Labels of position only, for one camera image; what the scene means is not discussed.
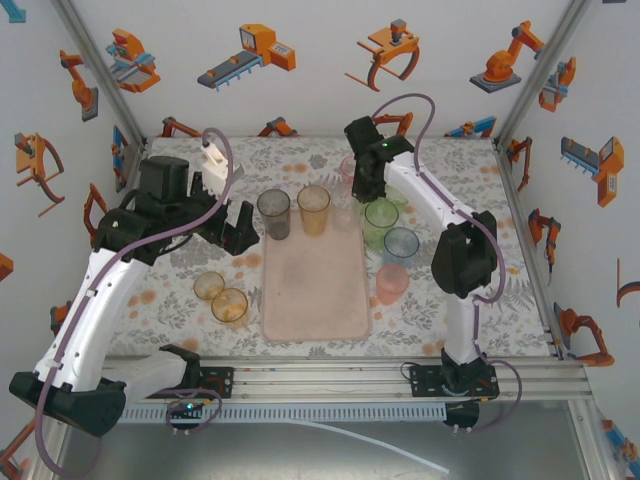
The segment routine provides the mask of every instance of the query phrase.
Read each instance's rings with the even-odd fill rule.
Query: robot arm
[[[345,134],[356,159],[353,196],[370,202],[384,197],[389,184],[416,206],[440,237],[431,271],[438,286],[450,294],[443,376],[449,391],[464,393],[484,368],[474,346],[473,298],[485,294],[497,255],[487,237],[460,212],[482,223],[494,237],[496,220],[460,202],[424,166],[416,170],[409,141],[400,135],[384,138],[370,117],[353,121]]]
[[[96,275],[116,252],[135,241],[186,225],[202,217],[216,203],[205,185],[215,193],[227,175],[226,158],[213,143],[203,147],[209,162],[203,173],[193,174],[187,195],[189,163],[172,157],[151,157],[140,166],[140,186],[129,192],[122,204],[100,221],[89,257],[89,267],[70,310],[69,317],[84,302],[86,306],[71,333],[60,362],[60,340],[71,323],[65,322],[33,372],[16,373],[9,390],[31,406],[38,402],[51,369],[55,376],[45,414],[94,436],[107,433],[123,409],[149,395],[177,386],[200,386],[198,355],[167,345],[149,358],[132,362],[117,370],[103,372],[109,339],[122,317],[131,291],[142,281],[155,260],[169,253],[172,238],[159,240],[129,252],[91,290]],[[215,182],[206,179],[222,175]],[[135,200],[133,209],[127,208]],[[243,202],[236,226],[226,222],[228,205],[184,235],[198,234],[231,255],[238,255],[259,240],[252,225],[253,205]]]
[[[511,41],[511,45],[509,45],[508,53],[513,57],[513,63],[518,59],[522,45],[526,45],[533,50],[536,59],[540,55],[540,52],[542,52],[544,42],[536,37],[530,28],[531,22],[527,20],[511,31],[513,40]]]
[[[382,123],[397,123],[398,129],[396,130],[396,135],[402,135],[403,137],[411,127],[411,122],[413,122],[412,112],[405,115],[379,115],[373,119],[373,123],[376,127]]]

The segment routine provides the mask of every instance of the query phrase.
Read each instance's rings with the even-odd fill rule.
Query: metal rail
[[[600,424],[600,415],[594,400],[570,401],[569,412],[582,452],[586,477],[590,480],[619,478],[611,448]]]
[[[538,263],[535,259],[535,245],[529,232],[529,225],[527,223],[528,215],[525,214],[518,196],[518,189],[513,181],[511,175],[511,166],[509,160],[504,151],[497,152],[498,167],[500,169],[500,177],[502,179],[502,185],[511,208],[511,216],[513,217],[513,223],[516,228],[518,240],[520,241],[520,247],[522,250],[522,256],[524,257],[525,265],[527,266],[527,272],[529,272],[529,278],[531,279],[531,288],[533,289],[533,296],[538,306],[538,312],[540,312],[540,318],[544,326],[551,330],[551,336],[553,337],[552,348],[555,354],[559,358],[566,356],[566,349],[562,344],[562,334],[560,333],[560,325],[553,312],[553,302],[550,300],[549,290],[546,282],[543,280],[543,275],[538,268]]]
[[[109,359],[113,368],[124,359]],[[522,376],[523,401],[591,399],[591,388],[580,362],[554,357],[508,358]],[[440,365],[439,358],[394,359],[203,359],[202,366],[235,369],[233,395],[225,404],[460,402],[468,397],[413,398],[409,381],[400,373],[404,362]],[[496,367],[501,394],[494,400],[513,401],[518,385],[512,372]],[[146,400],[144,403],[164,403]]]
[[[535,105],[536,98],[549,78],[549,74],[555,71],[560,55],[592,3],[594,3],[593,0],[572,0],[565,10],[498,135],[498,147],[501,152],[509,147],[509,142],[518,126],[531,106]]]

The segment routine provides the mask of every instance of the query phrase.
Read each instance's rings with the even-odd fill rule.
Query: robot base
[[[88,122],[92,118],[96,118],[98,116],[98,88],[92,88],[91,92],[93,93],[93,105],[91,105],[89,110],[82,109],[83,122]]]
[[[476,87],[484,90],[487,93],[497,92],[498,90],[502,90],[503,88],[510,87],[511,85],[515,85],[516,83],[520,83],[522,79],[517,76],[515,73],[511,75],[509,80],[505,80],[504,82],[487,82],[484,79],[484,72],[479,73],[469,79],[471,83],[473,83]]]
[[[413,397],[473,397],[492,400],[500,394],[496,369],[480,358],[455,364],[442,351],[442,365],[409,368]]]

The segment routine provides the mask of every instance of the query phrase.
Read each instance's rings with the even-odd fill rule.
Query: transparent cup
[[[214,297],[211,311],[222,323],[242,323],[249,316],[249,302],[247,296],[237,288],[225,288]]]
[[[364,243],[371,250],[384,248],[384,236],[398,221],[398,209],[386,198],[374,200],[364,210]]]
[[[353,155],[344,157],[340,163],[340,174],[344,183],[353,185],[353,177],[356,174],[356,159]]]
[[[333,225],[337,230],[348,231],[358,225],[360,204],[351,196],[351,188],[342,184],[331,192]]]
[[[193,291],[202,300],[212,300],[224,289],[224,278],[217,272],[205,272],[193,282]]]
[[[267,234],[274,240],[289,236],[291,200],[282,190],[271,189],[260,194],[256,202]]]
[[[413,257],[418,253],[420,240],[413,230],[405,227],[393,227],[384,236],[382,264],[394,263],[411,268]]]
[[[318,185],[307,185],[298,193],[302,228],[310,237],[324,233],[329,217],[331,195]]]
[[[387,185],[387,187],[385,188],[385,194],[387,196],[387,200],[389,200],[396,206],[398,212],[403,212],[404,207],[409,204],[409,200],[404,198],[404,196],[398,190],[390,187],[389,185]]]
[[[396,302],[409,287],[409,272],[396,264],[389,264],[378,270],[376,275],[376,295],[383,305]]]

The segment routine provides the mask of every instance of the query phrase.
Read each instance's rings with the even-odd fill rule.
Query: metal base plate
[[[222,398],[231,398],[233,391],[233,368],[231,367],[200,367],[202,382],[200,388],[215,391]],[[167,398],[175,400],[175,395],[154,394],[149,398]],[[208,398],[207,395],[197,394],[193,398]]]
[[[409,367],[409,378],[411,379],[411,393],[414,397],[440,398],[456,396],[447,390],[440,365]],[[500,388],[498,387],[496,369],[492,365],[487,365],[487,368],[482,370],[475,385],[462,396],[492,400],[498,395],[500,395]]]
[[[487,93],[497,92],[498,90],[510,87],[511,85],[515,85],[516,83],[520,83],[521,80],[522,79],[514,73],[513,75],[511,75],[511,78],[509,80],[505,80],[504,82],[487,82],[484,79],[484,72],[479,73],[478,75],[475,75],[469,79],[469,81],[476,87],[481,88]]]
[[[444,421],[446,425],[453,427],[458,425],[459,428],[473,428],[480,418],[479,402],[461,402],[447,404],[447,419]]]
[[[92,118],[96,118],[98,116],[98,88],[93,87],[91,89],[93,92],[93,105],[89,110],[82,110],[82,121],[87,122]]]

